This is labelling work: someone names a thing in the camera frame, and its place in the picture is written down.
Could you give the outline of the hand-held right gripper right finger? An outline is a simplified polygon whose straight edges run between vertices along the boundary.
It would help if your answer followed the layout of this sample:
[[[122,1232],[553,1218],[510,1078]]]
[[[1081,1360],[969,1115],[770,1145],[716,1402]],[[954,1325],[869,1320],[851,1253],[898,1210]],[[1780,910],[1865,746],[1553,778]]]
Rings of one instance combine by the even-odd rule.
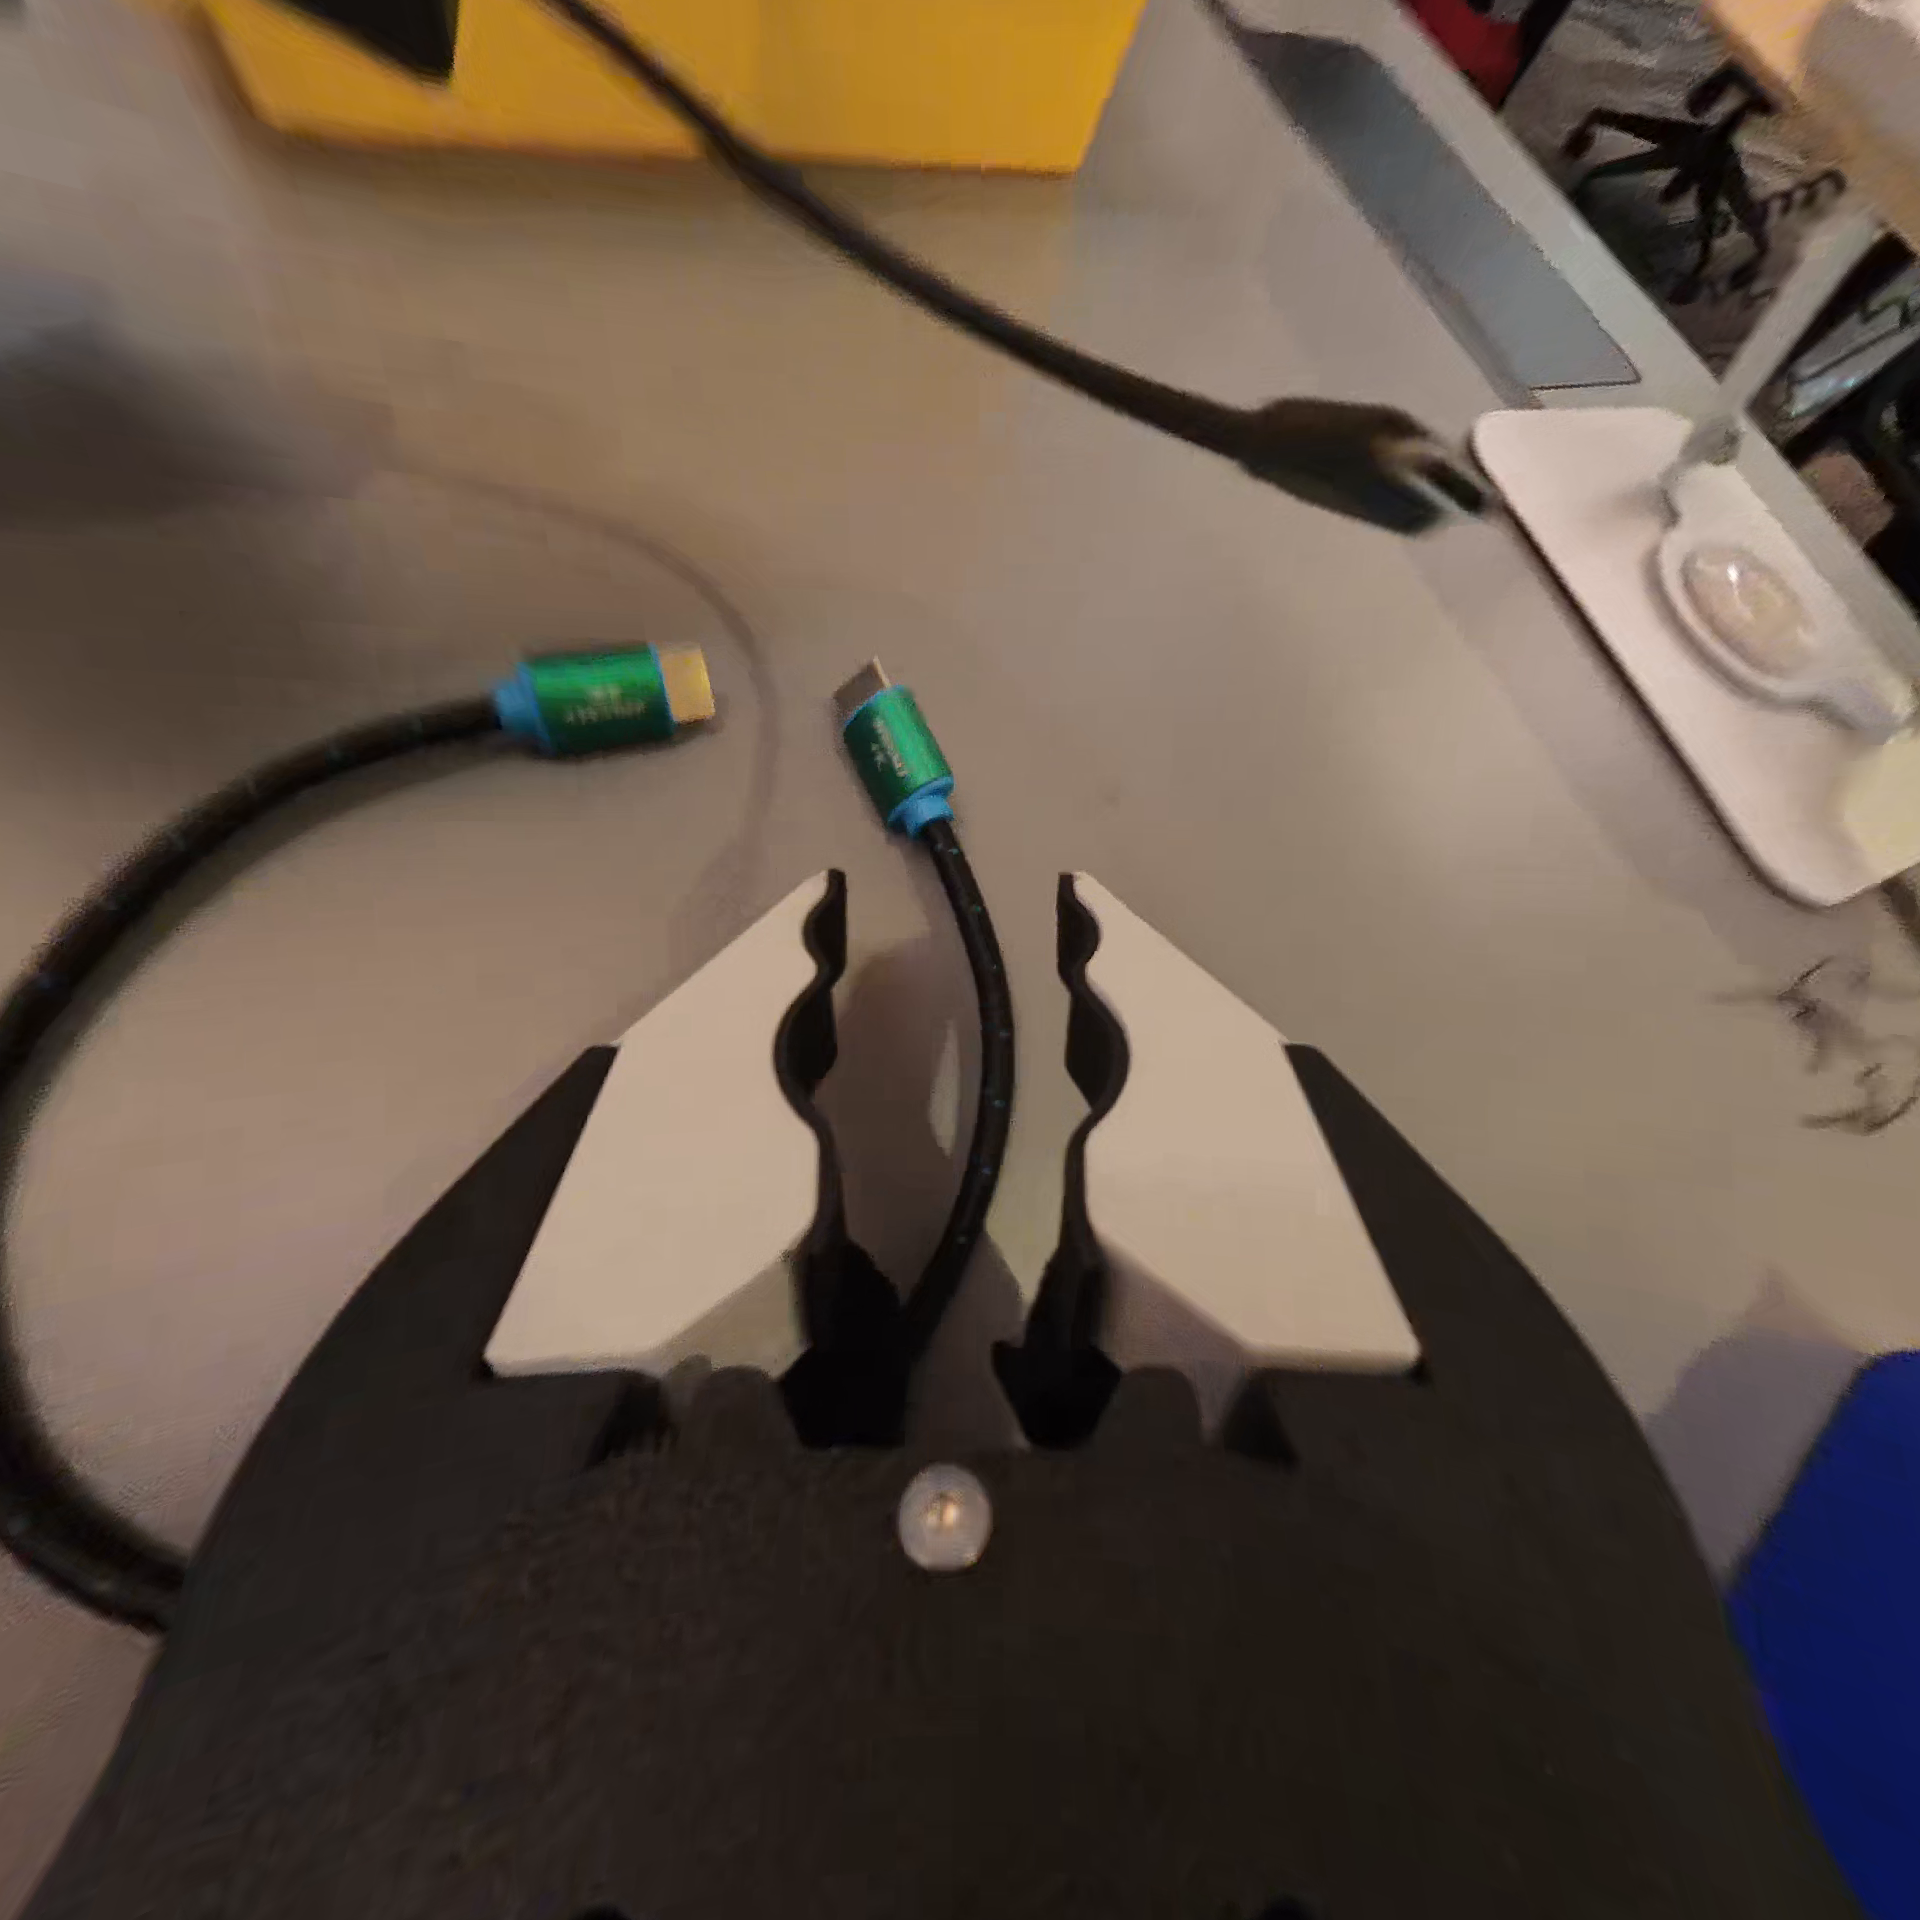
[[[1021,1438],[1075,1449],[1174,1375],[1205,1435],[1256,1380],[1410,1380],[1421,1344],[1282,1033],[1088,872],[1060,876],[1081,1112],[1058,1236],[993,1351]]]

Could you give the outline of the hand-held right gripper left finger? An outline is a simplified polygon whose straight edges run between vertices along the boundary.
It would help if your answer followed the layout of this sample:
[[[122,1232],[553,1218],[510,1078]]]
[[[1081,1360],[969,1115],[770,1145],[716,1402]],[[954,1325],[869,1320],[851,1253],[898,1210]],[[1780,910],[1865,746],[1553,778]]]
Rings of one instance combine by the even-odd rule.
[[[499,1380],[756,1371],[892,1390],[899,1300],[818,1104],[848,880],[803,876],[614,1042],[484,1351]]]

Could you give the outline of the blue plastic bin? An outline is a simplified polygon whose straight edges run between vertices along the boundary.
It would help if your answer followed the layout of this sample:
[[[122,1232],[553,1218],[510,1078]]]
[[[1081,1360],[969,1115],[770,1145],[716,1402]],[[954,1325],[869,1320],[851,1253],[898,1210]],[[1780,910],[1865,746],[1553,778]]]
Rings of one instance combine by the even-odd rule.
[[[1859,1909],[1917,1915],[1917,1355],[1837,1396],[1726,1612],[1773,1745]]]

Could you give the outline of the yellow plastic bin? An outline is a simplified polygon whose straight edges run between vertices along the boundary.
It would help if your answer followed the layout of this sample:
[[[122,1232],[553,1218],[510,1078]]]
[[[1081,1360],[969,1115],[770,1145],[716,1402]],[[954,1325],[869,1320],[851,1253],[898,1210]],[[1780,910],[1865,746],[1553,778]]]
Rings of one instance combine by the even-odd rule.
[[[171,4],[252,117],[333,149],[589,163],[698,140],[548,4]],[[1139,2],[595,4],[783,161],[1068,178]]]

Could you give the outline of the black desk mat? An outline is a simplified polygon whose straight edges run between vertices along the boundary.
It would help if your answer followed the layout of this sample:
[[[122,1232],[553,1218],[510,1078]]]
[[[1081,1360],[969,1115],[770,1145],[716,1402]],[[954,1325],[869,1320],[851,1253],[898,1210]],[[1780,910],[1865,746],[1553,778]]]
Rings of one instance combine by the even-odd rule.
[[[1640,383],[1567,279],[1371,53],[1303,33],[1234,37],[1275,107],[1501,396]]]

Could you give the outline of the black office chair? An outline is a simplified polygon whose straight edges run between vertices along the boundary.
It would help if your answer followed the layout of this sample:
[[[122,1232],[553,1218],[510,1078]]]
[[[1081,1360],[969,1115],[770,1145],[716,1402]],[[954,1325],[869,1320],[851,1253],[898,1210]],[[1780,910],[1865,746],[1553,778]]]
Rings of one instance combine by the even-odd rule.
[[[1562,139],[1560,156],[1586,163],[1605,135],[1634,144],[1631,153],[1586,167],[1567,187],[1581,215],[1607,183],[1657,178],[1655,202],[1686,205],[1684,258],[1666,277],[1649,277],[1647,290],[1667,306],[1689,306],[1710,294],[1754,294],[1773,248],[1773,233],[1794,215],[1826,213],[1848,181],[1822,167],[1767,197],[1760,197],[1745,165],[1743,129],[1773,119],[1778,109],[1737,63],[1715,67],[1691,84],[1679,117],[1591,109]]]

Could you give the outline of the red storage box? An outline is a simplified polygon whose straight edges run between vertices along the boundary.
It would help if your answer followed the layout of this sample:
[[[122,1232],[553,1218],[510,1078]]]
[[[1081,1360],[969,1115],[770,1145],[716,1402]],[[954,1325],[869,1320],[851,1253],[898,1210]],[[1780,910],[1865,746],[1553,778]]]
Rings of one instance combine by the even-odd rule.
[[[1451,69],[1500,109],[1521,76],[1532,2],[1401,2]]]

